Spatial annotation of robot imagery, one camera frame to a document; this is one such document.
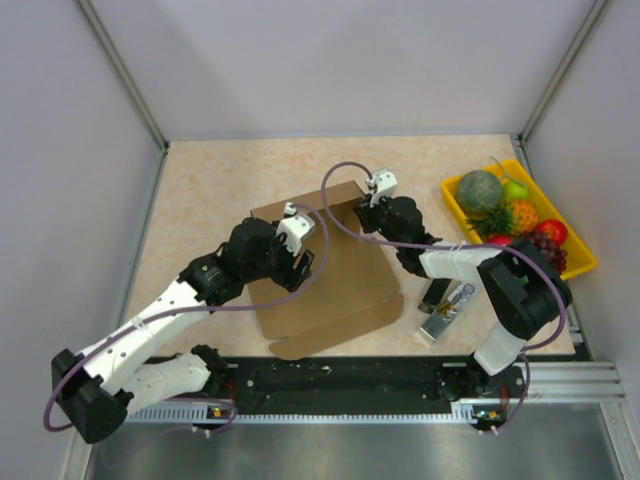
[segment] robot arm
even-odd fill
[[[135,411],[166,398],[205,390],[214,397],[224,384],[226,364],[216,350],[199,345],[160,364],[145,364],[162,345],[189,325],[206,318],[204,306],[220,306],[238,297],[245,284],[270,278],[289,292],[309,277],[313,254],[301,253],[314,222],[290,205],[280,222],[247,218],[218,250],[192,260],[147,308],[106,339],[77,354],[60,352],[52,361],[55,387],[81,358],[102,349],[65,385],[56,399],[87,443],[113,433]],[[153,323],[143,320],[181,309]],[[135,327],[105,348],[111,336]]]
[[[452,279],[486,289],[498,323],[469,361],[471,369],[482,370],[480,376],[484,381],[511,365],[526,342],[558,316],[551,291],[529,265],[495,248],[455,249],[453,244],[425,232],[415,201],[391,196],[397,180],[387,169],[374,172],[367,185],[371,193],[355,208],[365,233],[377,231],[393,242],[445,247],[427,251],[397,248],[396,256],[405,270],[436,281]],[[511,248],[525,254],[544,271],[560,292],[565,307],[571,303],[569,288],[531,243],[520,239]]]

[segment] green pear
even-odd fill
[[[525,184],[509,180],[502,186],[502,194],[506,201],[526,200],[531,196],[531,191]]]

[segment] pineapple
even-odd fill
[[[522,235],[533,230],[538,221],[538,211],[532,202],[513,200],[485,218],[470,218],[467,222],[482,238],[487,239],[499,233]]]

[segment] red tomato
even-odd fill
[[[494,235],[489,238],[489,243],[496,243],[498,245],[511,245],[511,242],[513,242],[513,238],[509,235]]]
[[[546,234],[550,240],[556,242],[556,245],[562,245],[569,236],[566,225],[555,218],[540,222],[535,229]]]

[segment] gray wall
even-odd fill
[[[51,358],[114,326],[159,154],[70,0],[5,2],[0,58],[0,478],[40,480]]]
[[[540,183],[600,259],[572,284],[640,421],[640,3],[612,7],[531,143]]]
[[[593,0],[95,0],[171,139],[519,132]]]

